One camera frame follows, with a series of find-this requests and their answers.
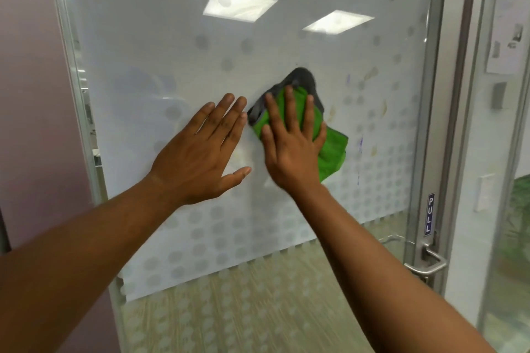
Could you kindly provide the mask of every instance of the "left hand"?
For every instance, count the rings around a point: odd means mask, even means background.
[[[222,175],[247,123],[244,97],[225,115],[233,101],[228,93],[217,107],[213,102],[204,105],[156,157],[147,177],[179,206],[219,197],[251,172],[245,167]]]

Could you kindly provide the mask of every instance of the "frosted glass film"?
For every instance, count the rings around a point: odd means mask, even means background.
[[[141,180],[205,102],[232,92],[250,107],[304,66],[324,119],[350,137],[326,182],[333,195],[359,222],[408,208],[429,0],[278,0],[261,2],[264,12],[217,0],[217,15],[246,21],[203,15],[210,0],[67,1],[110,197]],[[335,10],[374,19],[338,35],[303,30]],[[244,165],[253,172],[241,186],[180,209],[129,261],[128,300],[315,238],[267,175],[250,128],[227,171]]]

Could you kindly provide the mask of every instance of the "microfiber cloth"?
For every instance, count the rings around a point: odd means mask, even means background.
[[[296,114],[300,126],[303,124],[305,102],[308,95],[314,97],[315,125],[313,128],[313,139],[320,131],[324,115],[324,106],[316,93],[316,82],[313,74],[308,69],[297,68],[293,70],[282,82],[267,90],[248,111],[248,124],[254,129],[255,134],[261,137],[261,129],[269,123],[269,113],[265,102],[265,94],[270,92],[276,99],[280,116],[285,123],[285,87],[293,86],[293,94],[296,101]],[[320,181],[337,172],[346,158],[346,146],[348,137],[328,127],[326,142],[319,154]]]

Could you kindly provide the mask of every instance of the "poster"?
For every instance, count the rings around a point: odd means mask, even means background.
[[[487,72],[516,74],[526,54],[530,0],[496,0]]]

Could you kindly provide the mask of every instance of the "gray cloth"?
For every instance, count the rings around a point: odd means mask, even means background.
[[[289,73],[287,77],[283,79],[279,84],[274,85],[272,88],[268,89],[259,97],[258,101],[248,110],[248,124],[254,126],[259,122],[260,118],[263,116],[267,110],[267,105],[265,103],[265,94],[270,92],[275,98],[280,94],[280,91],[286,86],[292,85],[293,87],[302,87],[306,90],[308,95],[313,95],[315,98],[315,106],[324,113],[324,106],[316,93],[316,82],[315,77],[308,69],[299,67],[294,69]]]

